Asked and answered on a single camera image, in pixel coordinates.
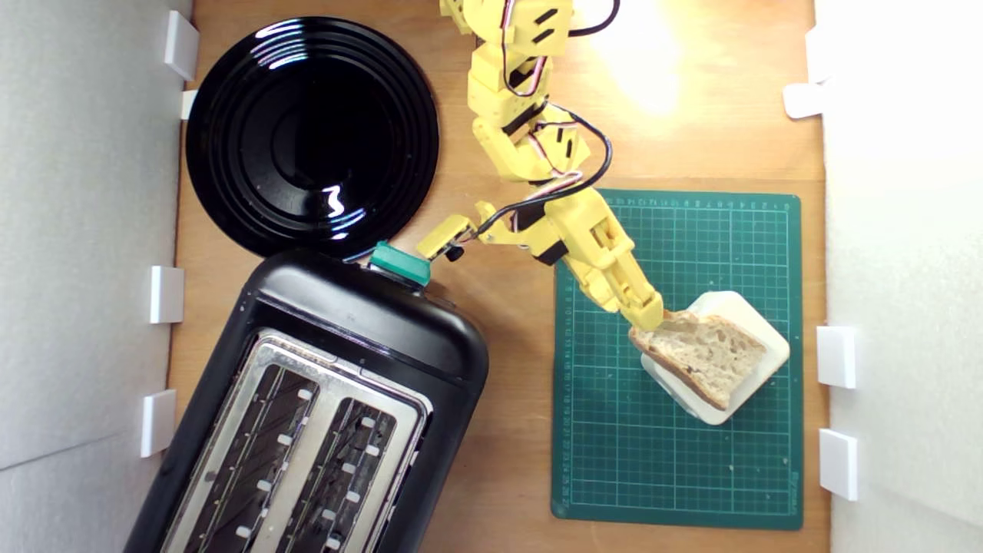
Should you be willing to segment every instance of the slice of bread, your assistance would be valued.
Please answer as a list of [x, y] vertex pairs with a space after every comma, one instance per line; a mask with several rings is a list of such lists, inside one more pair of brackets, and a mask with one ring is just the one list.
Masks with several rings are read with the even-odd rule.
[[765, 356], [765, 346], [734, 323], [689, 311], [666, 312], [652, 332], [632, 328], [632, 343], [704, 401], [726, 411], [730, 395]]

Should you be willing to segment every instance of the wire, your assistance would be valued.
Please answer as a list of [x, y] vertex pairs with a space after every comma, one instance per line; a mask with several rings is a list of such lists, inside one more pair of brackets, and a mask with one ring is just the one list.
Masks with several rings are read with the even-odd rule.
[[533, 66], [532, 83], [529, 89], [525, 92], [520, 92], [512, 86], [509, 82], [509, 72], [508, 72], [508, 48], [505, 45], [505, 31], [508, 26], [512, 24], [512, 10], [515, 8], [515, 0], [505, 0], [505, 4], [502, 6], [501, 14], [501, 75], [505, 80], [505, 87], [509, 92], [513, 94], [528, 98], [535, 94], [540, 87], [540, 80], [543, 77], [543, 71], [547, 65], [547, 56], [540, 56], [536, 58], [536, 65]]
[[607, 15], [607, 19], [594, 25], [593, 27], [587, 27], [585, 29], [572, 29], [567, 34], [567, 36], [587, 36], [588, 34], [594, 34], [595, 32], [601, 32], [607, 29], [607, 26], [614, 21], [617, 17], [617, 11], [621, 9], [621, 0], [611, 0], [611, 13]]
[[480, 235], [488, 232], [488, 230], [490, 228], [492, 228], [492, 225], [497, 220], [501, 219], [502, 217], [504, 217], [504, 216], [506, 216], [506, 215], [508, 215], [508, 214], [510, 214], [512, 212], [515, 212], [516, 210], [521, 210], [522, 208], [528, 208], [529, 206], [537, 206], [539, 204], [545, 204], [546, 202], [551, 202], [553, 200], [559, 200], [560, 198], [566, 198], [567, 196], [572, 196], [572, 195], [574, 195], [574, 194], [576, 194], [576, 193], [578, 193], [578, 192], [580, 192], [582, 190], [585, 190], [587, 188], [590, 188], [591, 186], [594, 186], [594, 183], [596, 183], [599, 180], [601, 180], [601, 177], [605, 176], [605, 173], [607, 173], [607, 170], [611, 166], [611, 158], [613, 157], [613, 151], [612, 151], [613, 148], [611, 146], [611, 140], [607, 137], [607, 135], [605, 135], [603, 132], [601, 132], [600, 129], [598, 129], [597, 127], [595, 127], [594, 125], [592, 125], [586, 119], [584, 119], [580, 115], [577, 115], [576, 113], [570, 111], [569, 109], [566, 109], [565, 107], [561, 107], [561, 106], [556, 105], [556, 104], [552, 104], [552, 106], [553, 107], [556, 107], [556, 108], [559, 108], [559, 109], [562, 109], [563, 111], [565, 111], [571, 118], [573, 118], [574, 121], [576, 121], [577, 123], [580, 123], [585, 128], [587, 128], [587, 130], [591, 131], [591, 133], [593, 133], [594, 136], [596, 136], [599, 139], [601, 139], [601, 142], [603, 142], [605, 144], [605, 160], [601, 164], [601, 167], [597, 170], [597, 172], [595, 172], [587, 180], [585, 180], [584, 182], [581, 182], [580, 184], [577, 184], [575, 186], [569, 186], [569, 187], [563, 188], [562, 190], [553, 192], [553, 193], [548, 194], [546, 196], [541, 196], [541, 197], [538, 197], [538, 198], [531, 198], [531, 199], [528, 199], [528, 200], [523, 200], [522, 202], [516, 202], [515, 204], [509, 204], [508, 206], [505, 206], [504, 208], [502, 208], [502, 209], [498, 210], [497, 212], [495, 212], [492, 216], [490, 216], [481, 225], [479, 225], [478, 228], [474, 231], [474, 233], [472, 233], [472, 236], [480, 236]]

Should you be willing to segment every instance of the metal toaster grill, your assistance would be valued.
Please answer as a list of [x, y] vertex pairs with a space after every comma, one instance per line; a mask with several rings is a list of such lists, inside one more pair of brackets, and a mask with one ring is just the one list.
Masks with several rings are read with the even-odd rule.
[[432, 412], [419, 393], [261, 332], [164, 551], [373, 551]]

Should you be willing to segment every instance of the black plate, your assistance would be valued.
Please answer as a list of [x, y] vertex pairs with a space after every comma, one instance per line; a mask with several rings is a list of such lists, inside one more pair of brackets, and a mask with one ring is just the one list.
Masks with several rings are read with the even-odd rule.
[[434, 179], [434, 99], [398, 44], [333, 18], [283, 21], [215, 63], [188, 120], [192, 184], [261, 255], [360, 256], [413, 216]]

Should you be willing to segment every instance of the bread crust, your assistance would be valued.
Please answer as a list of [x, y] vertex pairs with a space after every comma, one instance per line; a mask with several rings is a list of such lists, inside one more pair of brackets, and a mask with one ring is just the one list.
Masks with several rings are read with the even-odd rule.
[[668, 357], [661, 355], [658, 351], [650, 348], [646, 343], [644, 343], [641, 339], [639, 339], [638, 331], [634, 327], [632, 327], [631, 330], [628, 331], [628, 338], [631, 340], [632, 343], [635, 344], [635, 347], [637, 347], [642, 353], [648, 355], [655, 362], [659, 363], [660, 366], [665, 368], [668, 372], [672, 373], [673, 376], [675, 376], [680, 381], [682, 381], [682, 383], [685, 384], [687, 388], [692, 390], [697, 396], [699, 396], [700, 399], [712, 405], [717, 410], [720, 411], [727, 410], [727, 405], [721, 404], [719, 401], [716, 401], [713, 398], [711, 398], [707, 394], [707, 392], [703, 390], [702, 387], [700, 387], [700, 384], [689, 376], [689, 374], [686, 372], [686, 367], [683, 367], [678, 363], [672, 361]]

